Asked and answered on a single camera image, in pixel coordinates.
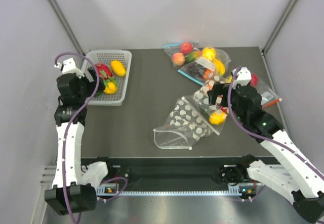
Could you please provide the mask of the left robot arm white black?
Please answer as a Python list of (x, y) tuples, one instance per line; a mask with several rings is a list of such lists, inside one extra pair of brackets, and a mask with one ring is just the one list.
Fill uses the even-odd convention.
[(82, 172), (81, 147), (87, 115), (85, 102), (104, 87), (93, 67), (88, 72), (93, 81), (76, 72), (64, 73), (57, 78), (60, 95), (54, 118), (58, 153), (55, 177), (52, 188), (45, 191), (45, 201), (59, 215), (94, 210), (101, 181), (109, 182), (115, 175), (114, 168), (102, 161), (91, 163), (88, 170)]

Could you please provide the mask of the red fake strawberry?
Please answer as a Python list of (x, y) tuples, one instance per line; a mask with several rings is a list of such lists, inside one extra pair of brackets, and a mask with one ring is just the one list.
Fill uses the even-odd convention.
[(116, 83), (115, 77), (107, 65), (97, 63), (95, 64), (95, 66), (99, 72), (99, 76), (103, 79), (104, 82)]

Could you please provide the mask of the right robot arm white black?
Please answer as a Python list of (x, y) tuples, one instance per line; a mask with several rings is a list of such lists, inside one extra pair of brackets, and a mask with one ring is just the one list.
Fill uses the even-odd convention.
[(234, 122), (272, 154), (287, 175), (274, 170), (259, 158), (246, 155), (236, 165), (241, 181), (256, 180), (284, 197), (307, 222), (323, 218), (323, 173), (297, 148), (278, 120), (263, 110), (262, 96), (244, 85), (233, 89), (229, 83), (216, 82), (207, 92), (214, 105), (219, 96), (221, 106), (229, 109)]

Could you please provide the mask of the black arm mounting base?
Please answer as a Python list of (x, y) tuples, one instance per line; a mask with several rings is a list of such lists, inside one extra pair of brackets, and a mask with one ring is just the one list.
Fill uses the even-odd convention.
[(241, 158), (83, 158), (81, 165), (103, 161), (109, 179), (128, 180), (126, 190), (193, 191), (224, 190), (228, 184), (250, 183)]

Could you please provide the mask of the polka dot zip bag front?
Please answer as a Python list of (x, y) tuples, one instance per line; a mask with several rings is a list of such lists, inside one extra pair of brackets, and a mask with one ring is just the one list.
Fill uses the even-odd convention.
[(177, 100), (164, 125), (153, 130), (154, 142), (164, 150), (191, 150), (201, 138), (214, 133), (219, 135), (223, 125), (211, 125), (193, 96), (183, 96)]

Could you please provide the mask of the yellow fake mango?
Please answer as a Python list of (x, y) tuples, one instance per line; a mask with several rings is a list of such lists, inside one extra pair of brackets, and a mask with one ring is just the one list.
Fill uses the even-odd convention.
[(113, 95), (117, 92), (117, 86), (113, 81), (105, 81), (104, 93), (107, 95)]
[(126, 71), (124, 65), (120, 61), (113, 60), (113, 61), (111, 61), (110, 65), (111, 65), (112, 70), (114, 71), (114, 73), (117, 76), (119, 76), (119, 77), (125, 77), (126, 76), (127, 71)]

